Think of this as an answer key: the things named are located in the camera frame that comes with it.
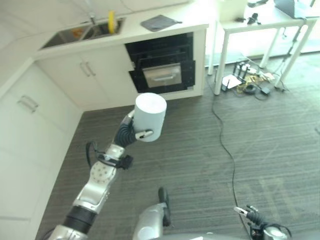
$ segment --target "table leg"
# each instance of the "table leg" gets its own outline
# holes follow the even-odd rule
[[[220,91],[221,91],[222,77],[224,75],[225,63],[226,63],[226,58],[227,58],[229,35],[230,35],[229,32],[224,32],[223,47],[222,47],[222,53],[221,53],[221,58],[220,58],[220,64],[218,67],[218,71],[217,71],[216,79],[215,79],[215,85],[214,85],[214,94],[215,95],[219,95]]]
[[[280,33],[280,28],[278,28],[274,34],[274,37],[273,37],[273,40],[272,42],[270,43],[269,45],[269,48],[268,50],[264,53],[263,55],[263,58],[261,60],[261,63],[260,63],[260,68],[265,68],[268,64],[268,60],[269,60],[269,57],[270,57],[270,54],[272,52],[272,49],[274,48],[274,45],[276,44],[277,42],[277,39],[278,39],[278,36],[279,36],[279,33]]]
[[[295,63],[297,57],[300,55],[300,52],[303,48],[303,46],[305,45],[306,41],[308,40],[308,37],[312,31],[312,29],[314,28],[314,25],[316,24],[317,19],[315,20],[310,20],[310,22],[307,24],[308,29],[305,31],[305,34],[303,36],[303,38],[301,39],[299,45],[297,46],[297,48],[295,49],[294,53],[292,54],[290,61],[288,62],[288,64],[286,65],[281,77],[278,79],[278,81],[275,83],[275,87],[277,88],[281,88],[282,87],[282,83],[285,81],[286,76],[288,75],[289,71],[291,70],[293,64]]]
[[[214,73],[214,58],[215,58],[215,49],[216,49],[217,29],[218,29],[218,21],[216,20],[214,21],[213,44],[212,44],[211,55],[209,57],[208,75],[212,75]]]

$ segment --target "white cylinder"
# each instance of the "white cylinder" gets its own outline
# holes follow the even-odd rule
[[[166,100],[155,93],[142,93],[135,99],[133,128],[136,133],[152,130],[153,134],[141,139],[152,142],[160,137],[167,110]]]

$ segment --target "white cabinet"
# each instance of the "white cabinet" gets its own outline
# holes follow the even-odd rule
[[[0,116],[1,149],[15,153],[25,162],[45,167],[53,163],[56,145],[60,146],[65,137],[60,129],[10,92],[1,98]]]
[[[0,218],[0,238],[1,240],[25,239],[28,226],[29,222],[27,220]]]
[[[48,169],[4,150],[0,150],[0,166],[0,219],[31,219]]]
[[[85,111],[132,105],[138,95],[124,44],[43,59],[37,64]]]
[[[64,132],[74,124],[79,110],[38,66],[32,65],[10,89],[15,96],[36,102],[36,112]]]
[[[81,114],[36,65],[0,98],[0,239],[35,238]]]
[[[129,74],[134,68],[125,45],[89,50],[81,56],[90,63],[95,78],[108,95],[109,108],[134,104],[138,92]]]
[[[89,64],[77,54],[63,55],[38,61],[37,64],[79,106],[108,101],[102,87],[92,76]]]

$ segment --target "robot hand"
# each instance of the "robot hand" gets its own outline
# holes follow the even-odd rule
[[[122,120],[119,130],[114,136],[113,143],[125,148],[126,146],[133,144],[137,140],[149,137],[154,132],[150,129],[136,132],[133,126],[135,110],[129,112]]]

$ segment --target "white table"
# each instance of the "white table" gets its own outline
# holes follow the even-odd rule
[[[280,11],[274,6],[273,1],[269,1],[269,3],[265,5],[261,5],[255,8],[247,7],[245,11],[245,17],[251,17],[253,13],[258,13],[258,21],[261,22],[261,25],[258,25],[257,23],[254,23],[252,25],[247,25],[247,20],[245,22],[218,22],[215,21],[214,26],[214,41],[212,45],[212,53],[209,60],[209,69],[208,69],[208,75],[213,74],[214,66],[214,57],[215,57],[215,46],[216,46],[216,40],[215,36],[217,33],[217,28],[220,25],[224,31],[224,38],[223,38],[223,47],[222,47],[222,53],[220,58],[220,64],[217,69],[216,74],[216,83],[214,86],[214,94],[219,95],[221,91],[221,85],[222,85],[222,78],[225,71],[225,62],[227,57],[227,51],[228,51],[228,42],[229,42],[229,36],[230,34],[235,33],[243,33],[243,32],[249,32],[249,31],[255,31],[255,30],[263,30],[263,29],[277,29],[273,41],[270,43],[269,48],[264,53],[263,59],[260,63],[260,67],[264,68],[267,65],[270,53],[273,49],[273,46],[276,44],[277,37],[279,35],[281,28],[286,27],[294,27],[294,26],[303,26],[304,24],[307,25],[307,30],[304,33],[304,36],[302,37],[301,41],[298,43],[298,46],[294,50],[288,64],[286,65],[283,74],[281,75],[280,79],[277,80],[275,83],[276,87],[280,87],[280,82],[284,82],[286,76],[288,75],[289,71],[291,70],[293,64],[295,63],[297,57],[300,55],[300,52],[305,45],[316,21],[318,20],[318,17],[313,18],[307,18],[304,19],[293,19],[290,16],[286,15],[284,12]]]

